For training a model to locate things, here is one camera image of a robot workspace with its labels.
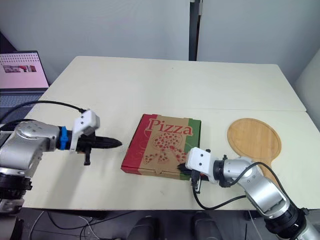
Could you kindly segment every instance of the white table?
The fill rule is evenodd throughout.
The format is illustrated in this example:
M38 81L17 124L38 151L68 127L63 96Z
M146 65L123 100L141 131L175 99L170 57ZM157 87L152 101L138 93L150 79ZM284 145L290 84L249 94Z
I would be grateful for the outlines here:
M234 84L237 76L241 84ZM179 83L184 85L174 90ZM235 97L235 92L244 97ZM255 100L257 92L263 101ZM120 169L142 114L154 113L201 120L200 147L229 158L237 157L227 141L227 129L233 121L256 118L266 122L282 141L282 151L272 168L287 193L299 207L320 208L320 134L275 65L76 57L41 100L91 108L101 120L96 134L119 139L123 146L93 149L90 166L83 166L83 154L45 153L32 178L33 189L25 195L25 207L200 209L188 181L128 174ZM77 116L72 109L38 104L27 117L71 129ZM239 186L225 189L208 182L201 189L200 199L207 206L244 193ZM252 208L248 200L241 199L222 209Z

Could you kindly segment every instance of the cardboard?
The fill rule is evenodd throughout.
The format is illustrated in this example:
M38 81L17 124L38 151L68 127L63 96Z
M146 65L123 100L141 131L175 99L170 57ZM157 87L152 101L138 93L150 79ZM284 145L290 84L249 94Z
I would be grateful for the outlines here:
M200 146L201 121L144 114L131 140L121 169L130 174L189 180L177 166Z

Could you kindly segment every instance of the white wall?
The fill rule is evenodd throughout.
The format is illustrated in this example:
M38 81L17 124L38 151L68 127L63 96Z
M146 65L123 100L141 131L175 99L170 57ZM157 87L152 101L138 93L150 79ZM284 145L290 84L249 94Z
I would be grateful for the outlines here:
M52 83L75 56L188 60L189 0L0 0L0 31Z
M295 83L295 91L320 130L320 49Z
M292 84L320 48L320 0L203 0L198 61L277 64Z

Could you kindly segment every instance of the laptop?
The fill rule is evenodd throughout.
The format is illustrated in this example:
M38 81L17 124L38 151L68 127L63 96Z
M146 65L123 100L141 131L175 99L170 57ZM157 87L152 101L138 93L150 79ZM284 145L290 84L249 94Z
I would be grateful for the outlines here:
M37 51L0 53L0 117L16 105L37 101L49 84ZM23 119L32 106L10 114L2 122Z

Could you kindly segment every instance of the green stripe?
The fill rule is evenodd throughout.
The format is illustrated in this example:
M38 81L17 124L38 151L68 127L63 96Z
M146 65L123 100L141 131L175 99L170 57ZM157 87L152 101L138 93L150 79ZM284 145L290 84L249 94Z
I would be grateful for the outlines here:
M188 153L190 149L200 146L200 120L189 119L188 126L192 127L192 136L187 136L185 139L184 152Z

